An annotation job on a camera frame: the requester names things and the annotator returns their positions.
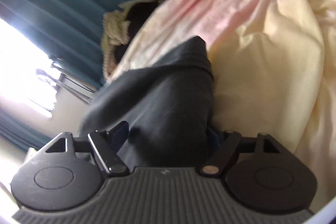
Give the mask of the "black pants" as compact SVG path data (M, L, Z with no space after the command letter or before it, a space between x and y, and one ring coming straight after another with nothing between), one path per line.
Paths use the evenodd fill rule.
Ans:
M93 99L81 136L129 124L117 149L129 167L196 166L211 155L207 134L214 111L213 74L205 42L193 37L154 65L120 75Z

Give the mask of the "pastel pink bed quilt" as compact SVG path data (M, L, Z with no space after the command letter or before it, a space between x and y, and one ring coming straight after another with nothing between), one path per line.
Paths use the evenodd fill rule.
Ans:
M110 80L192 36L213 66L214 124L293 152L317 177L313 211L335 199L335 0L167 0Z

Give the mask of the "black garment on sofa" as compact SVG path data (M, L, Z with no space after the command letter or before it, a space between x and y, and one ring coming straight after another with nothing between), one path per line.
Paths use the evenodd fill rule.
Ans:
M122 44L115 47L114 57L116 59L116 64L120 63L137 32L160 4L160 1L138 3L129 10L126 17L126 20L130 21L130 25L127 29L129 41L125 45Z

